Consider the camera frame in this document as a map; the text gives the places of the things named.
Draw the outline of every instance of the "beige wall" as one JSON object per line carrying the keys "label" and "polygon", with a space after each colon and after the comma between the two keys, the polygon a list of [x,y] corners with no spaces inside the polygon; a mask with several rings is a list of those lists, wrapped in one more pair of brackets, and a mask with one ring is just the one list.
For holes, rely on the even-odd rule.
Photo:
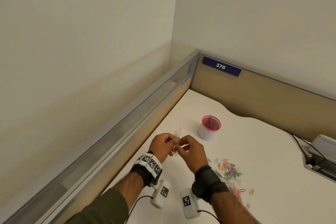
{"label": "beige wall", "polygon": [[175,0],[0,0],[0,201],[166,71],[174,9]]}
{"label": "beige wall", "polygon": [[198,48],[336,97],[336,0],[177,0],[170,65]]}

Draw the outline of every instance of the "black cable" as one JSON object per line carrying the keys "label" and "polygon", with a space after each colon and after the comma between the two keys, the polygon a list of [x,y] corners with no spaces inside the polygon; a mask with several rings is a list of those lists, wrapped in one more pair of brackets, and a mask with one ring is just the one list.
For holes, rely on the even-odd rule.
{"label": "black cable", "polygon": [[127,224],[128,220],[129,220],[129,217],[131,216],[131,213],[132,213],[132,211],[133,211],[135,205],[137,204],[137,202],[138,202],[140,199],[144,198],[144,197],[150,197],[151,199],[153,199],[152,196],[142,196],[142,197],[139,197],[139,198],[135,201],[135,203],[134,203],[134,205],[133,205],[131,211],[129,212],[129,215],[128,215],[128,218],[127,218],[125,224]]}
{"label": "black cable", "polygon": [[200,212],[205,212],[205,213],[211,214],[212,217],[214,217],[214,218],[221,224],[221,222],[219,221],[219,219],[218,219],[215,215],[213,215],[212,213],[210,213],[210,212],[208,212],[208,211],[206,211],[206,210],[198,210],[197,212],[198,212],[198,213],[200,213]]}
{"label": "black cable", "polygon": [[288,134],[290,134],[291,135],[291,137],[293,137],[294,138],[294,140],[296,141],[296,143],[297,143],[297,145],[299,146],[299,148],[300,148],[300,150],[302,151],[302,153],[306,156],[306,158],[308,159],[308,161],[309,161],[309,163],[310,163],[310,165],[313,167],[313,164],[312,164],[312,162],[310,161],[310,158],[309,158],[309,156],[307,155],[307,153],[302,149],[302,147],[301,147],[301,145],[300,145],[300,143],[299,143],[299,141],[295,138],[295,136],[292,134],[292,133],[289,133],[289,132],[287,132]]}
{"label": "black cable", "polygon": [[312,146],[322,157],[323,157],[323,159],[324,160],[327,160],[326,158],[325,158],[325,156],[319,151],[319,150],[317,150],[312,144],[310,144],[308,141],[306,141],[306,140],[304,140],[304,139],[302,139],[302,138],[300,138],[300,137],[298,137],[298,136],[296,136],[298,139],[300,139],[300,140],[302,140],[302,141],[304,141],[305,143],[307,143],[307,144],[309,144],[309,146]]}

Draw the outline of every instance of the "red rim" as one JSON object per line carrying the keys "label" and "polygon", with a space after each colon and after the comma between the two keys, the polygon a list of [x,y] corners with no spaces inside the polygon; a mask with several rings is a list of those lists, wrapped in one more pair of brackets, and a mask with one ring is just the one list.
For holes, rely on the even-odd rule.
{"label": "red rim", "polygon": [[[218,123],[219,123],[219,128],[216,129],[216,130],[207,128],[206,125],[204,124],[204,118],[206,118],[206,117],[211,117],[211,118],[214,118],[215,120],[217,120]],[[212,115],[205,115],[205,116],[202,118],[202,124],[203,124],[203,127],[206,128],[206,129],[208,129],[209,131],[218,131],[218,130],[220,130],[221,127],[222,127],[222,124],[221,124],[221,122],[219,121],[219,119],[217,119],[215,116],[212,116]]]}

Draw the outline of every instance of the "wrist-mounted device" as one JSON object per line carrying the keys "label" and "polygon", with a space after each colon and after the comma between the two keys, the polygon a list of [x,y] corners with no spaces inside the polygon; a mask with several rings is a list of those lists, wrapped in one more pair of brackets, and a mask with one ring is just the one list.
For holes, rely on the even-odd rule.
{"label": "wrist-mounted device", "polygon": [[225,192],[229,189],[218,171],[210,166],[203,166],[195,173],[195,182],[192,184],[191,191],[196,197],[209,203],[213,193]]}
{"label": "wrist-mounted device", "polygon": [[143,186],[157,185],[162,173],[162,164],[152,151],[140,156],[130,172],[137,172],[143,179]]}

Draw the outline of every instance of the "desk surface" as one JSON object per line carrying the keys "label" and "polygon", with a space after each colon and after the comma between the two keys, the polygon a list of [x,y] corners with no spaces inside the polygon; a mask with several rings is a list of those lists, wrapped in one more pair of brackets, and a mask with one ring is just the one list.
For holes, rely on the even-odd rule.
{"label": "desk surface", "polygon": [[[222,123],[212,141],[198,136],[205,115],[216,116]],[[286,132],[254,118],[236,116],[220,103],[192,90],[186,92],[109,188],[129,172],[139,155],[148,151],[155,135],[174,134],[175,127],[181,127],[181,137],[190,134],[204,145],[212,167],[219,170],[220,163],[222,168],[223,159],[235,165],[241,175],[229,182],[238,190],[246,190],[240,193],[241,201],[244,206],[250,205],[249,211],[261,223],[335,223],[336,184],[303,166],[302,153]],[[180,156],[168,156],[161,179],[167,179],[172,185],[165,208],[156,209],[149,198],[143,198],[137,203],[129,224],[217,223],[207,213],[185,219],[179,193],[191,187],[194,176]],[[152,194],[153,188],[146,187],[140,196]],[[213,213],[212,207],[202,200],[199,208]]]}

